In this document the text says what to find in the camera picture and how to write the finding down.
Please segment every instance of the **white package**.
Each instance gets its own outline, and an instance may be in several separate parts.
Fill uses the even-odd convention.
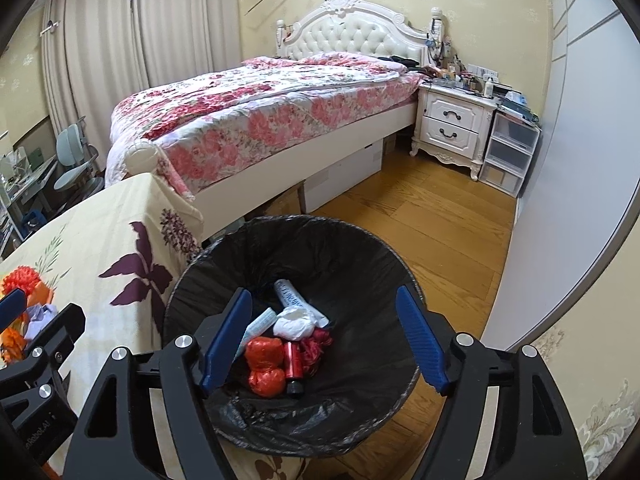
[[[315,320],[315,324],[318,328],[324,328],[329,324],[329,320],[326,316],[315,307],[309,305],[300,293],[291,285],[289,280],[277,280],[273,284],[273,288],[276,291],[280,303],[284,308],[296,306],[307,310]]]
[[[316,328],[316,318],[306,308],[289,306],[278,314],[273,335],[287,341],[310,337]]]
[[[244,348],[249,344],[249,341],[254,337],[258,337],[271,327],[272,324],[276,322],[278,319],[278,314],[276,314],[275,310],[272,308],[268,308],[265,310],[260,316],[255,318],[249,326],[244,331],[244,335],[242,336],[242,340],[240,341],[240,346],[238,347],[238,352],[236,352],[235,359],[238,359],[242,352],[244,352]]]

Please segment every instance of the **nightstand drawer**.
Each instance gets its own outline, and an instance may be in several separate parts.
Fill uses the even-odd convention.
[[[430,92],[424,115],[479,133],[483,112],[484,108],[481,106]]]
[[[472,158],[478,142],[478,134],[453,124],[425,118],[420,128],[420,140]]]

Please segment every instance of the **blue gripper pad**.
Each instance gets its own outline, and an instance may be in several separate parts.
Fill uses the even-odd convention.
[[[225,383],[244,331],[251,322],[252,310],[251,293],[242,290],[204,355],[205,370],[200,387],[207,395]]]
[[[429,327],[420,305],[415,303],[405,285],[396,294],[396,312],[404,336],[414,353],[424,380],[442,393],[449,384],[445,373],[445,356],[433,331]]]
[[[0,333],[18,319],[27,309],[27,296],[16,288],[0,300]]]

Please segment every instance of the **bed frame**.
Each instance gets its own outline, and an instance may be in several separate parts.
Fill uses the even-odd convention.
[[[301,59],[321,52],[402,56],[425,64],[426,33],[411,28],[404,15],[363,0],[327,0],[291,27],[277,22],[280,57]],[[196,195],[204,216],[204,237],[289,187],[346,156],[415,123],[417,103],[401,105],[348,124],[266,158]]]

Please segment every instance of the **garbage bag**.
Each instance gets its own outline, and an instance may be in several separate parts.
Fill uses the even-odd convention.
[[[162,342],[193,334],[207,316],[223,311],[238,287],[251,292],[254,319],[269,307],[282,311],[273,290],[281,278],[328,317],[333,345],[297,400],[255,395],[246,361],[237,359],[224,386],[204,401],[207,415],[218,435],[255,452],[347,453],[398,412],[418,378],[395,299],[407,283],[422,291],[379,238],[335,219],[251,220],[187,268],[169,300]]]

